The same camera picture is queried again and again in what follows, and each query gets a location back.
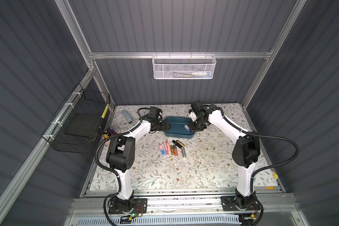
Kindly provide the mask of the teal storage box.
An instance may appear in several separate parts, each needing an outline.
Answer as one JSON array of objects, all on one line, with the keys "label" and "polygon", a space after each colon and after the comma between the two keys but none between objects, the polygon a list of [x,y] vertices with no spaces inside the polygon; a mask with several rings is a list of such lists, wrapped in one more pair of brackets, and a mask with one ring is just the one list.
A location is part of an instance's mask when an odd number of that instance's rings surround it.
[{"label": "teal storage box", "polygon": [[189,123],[192,121],[188,117],[167,116],[164,121],[171,125],[169,131],[164,131],[164,135],[167,137],[191,139],[195,135],[195,132],[189,133],[184,127],[185,125],[189,127]]}]

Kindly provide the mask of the pink lip gloss tube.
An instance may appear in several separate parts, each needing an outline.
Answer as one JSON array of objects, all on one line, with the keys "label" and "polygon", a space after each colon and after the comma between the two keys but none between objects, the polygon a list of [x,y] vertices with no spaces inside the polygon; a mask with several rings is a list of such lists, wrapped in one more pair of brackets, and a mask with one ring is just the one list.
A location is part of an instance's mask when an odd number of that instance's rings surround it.
[{"label": "pink lip gloss tube", "polygon": [[168,143],[168,139],[165,139],[165,141],[163,142],[163,145],[164,145],[164,149],[165,149],[166,155],[170,155],[171,151],[170,151],[170,146],[169,146],[169,143]]}]

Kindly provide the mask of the gold glitter lipstick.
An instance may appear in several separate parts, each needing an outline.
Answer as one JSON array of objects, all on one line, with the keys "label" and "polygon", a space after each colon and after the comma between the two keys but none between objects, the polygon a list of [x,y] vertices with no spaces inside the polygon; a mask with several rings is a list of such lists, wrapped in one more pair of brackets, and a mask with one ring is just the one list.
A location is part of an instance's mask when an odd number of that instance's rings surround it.
[{"label": "gold glitter lipstick", "polygon": [[173,145],[170,145],[170,151],[171,151],[171,154],[172,154],[172,155],[175,155],[175,152],[174,152],[174,147],[173,147]]}]

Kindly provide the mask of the pink blue gradient lipstick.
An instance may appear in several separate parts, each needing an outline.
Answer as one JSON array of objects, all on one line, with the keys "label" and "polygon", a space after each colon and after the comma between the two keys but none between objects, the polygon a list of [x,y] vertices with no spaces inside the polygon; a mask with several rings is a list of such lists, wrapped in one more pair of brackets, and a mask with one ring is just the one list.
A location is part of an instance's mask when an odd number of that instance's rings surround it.
[{"label": "pink blue gradient lipstick", "polygon": [[162,145],[159,145],[162,156],[166,155],[166,151]]}]

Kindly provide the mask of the coral lip gloss silver cap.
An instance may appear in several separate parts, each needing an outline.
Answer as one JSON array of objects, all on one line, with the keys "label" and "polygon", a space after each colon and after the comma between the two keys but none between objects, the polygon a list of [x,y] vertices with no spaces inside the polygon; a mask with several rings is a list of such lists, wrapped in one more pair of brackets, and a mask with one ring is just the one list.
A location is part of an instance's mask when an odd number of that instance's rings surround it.
[{"label": "coral lip gloss silver cap", "polygon": [[178,156],[178,150],[177,150],[177,147],[176,147],[176,146],[174,146],[174,155],[175,155],[175,156]]}]

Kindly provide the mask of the silver lipstick tube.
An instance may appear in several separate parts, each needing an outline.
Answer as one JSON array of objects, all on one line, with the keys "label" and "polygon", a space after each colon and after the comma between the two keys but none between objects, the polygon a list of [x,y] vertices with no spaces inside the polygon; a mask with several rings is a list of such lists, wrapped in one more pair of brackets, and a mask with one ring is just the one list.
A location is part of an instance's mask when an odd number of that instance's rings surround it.
[{"label": "silver lipstick tube", "polygon": [[185,158],[186,158],[186,150],[185,150],[185,147],[182,147],[182,148],[181,148],[181,151],[182,151],[183,158],[185,159]]}]

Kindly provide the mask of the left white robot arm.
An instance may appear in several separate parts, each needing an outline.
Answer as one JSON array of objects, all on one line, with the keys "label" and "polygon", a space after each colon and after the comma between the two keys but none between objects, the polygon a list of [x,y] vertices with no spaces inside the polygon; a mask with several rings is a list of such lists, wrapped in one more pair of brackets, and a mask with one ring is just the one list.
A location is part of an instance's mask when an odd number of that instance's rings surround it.
[{"label": "left white robot arm", "polygon": [[118,137],[110,139],[106,162],[114,171],[117,179],[116,197],[120,200],[130,200],[133,197],[131,186],[131,168],[135,162],[136,141],[150,132],[168,131],[170,124],[164,121],[149,122],[143,120]]}]

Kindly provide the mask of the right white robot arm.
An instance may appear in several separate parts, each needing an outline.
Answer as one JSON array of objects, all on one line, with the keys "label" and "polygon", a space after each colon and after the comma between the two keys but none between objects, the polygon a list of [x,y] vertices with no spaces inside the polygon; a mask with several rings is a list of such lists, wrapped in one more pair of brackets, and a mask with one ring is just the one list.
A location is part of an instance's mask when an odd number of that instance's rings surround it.
[{"label": "right white robot arm", "polygon": [[191,132],[203,131],[208,125],[219,128],[234,143],[232,159],[238,165],[238,183],[235,190],[235,204],[239,210],[247,209],[255,202],[254,175],[260,156],[260,141],[256,133],[240,127],[215,105],[191,105],[189,110]]}]

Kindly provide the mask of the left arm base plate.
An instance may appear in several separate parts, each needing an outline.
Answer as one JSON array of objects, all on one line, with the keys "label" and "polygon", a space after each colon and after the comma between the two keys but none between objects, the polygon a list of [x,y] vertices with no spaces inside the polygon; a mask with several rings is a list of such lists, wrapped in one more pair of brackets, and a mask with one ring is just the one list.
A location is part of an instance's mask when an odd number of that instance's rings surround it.
[{"label": "left arm base plate", "polygon": [[147,212],[148,200],[146,198],[130,198],[122,200],[112,198],[107,204],[109,214],[144,214]]}]

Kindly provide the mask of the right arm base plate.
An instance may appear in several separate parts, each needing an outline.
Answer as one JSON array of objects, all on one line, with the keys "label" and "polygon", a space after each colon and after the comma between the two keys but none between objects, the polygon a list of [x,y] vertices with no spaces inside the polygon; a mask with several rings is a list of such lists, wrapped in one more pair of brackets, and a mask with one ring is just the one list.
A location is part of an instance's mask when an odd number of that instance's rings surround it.
[{"label": "right arm base plate", "polygon": [[220,198],[223,211],[259,211],[260,204],[251,195],[243,198],[240,195],[222,196]]}]

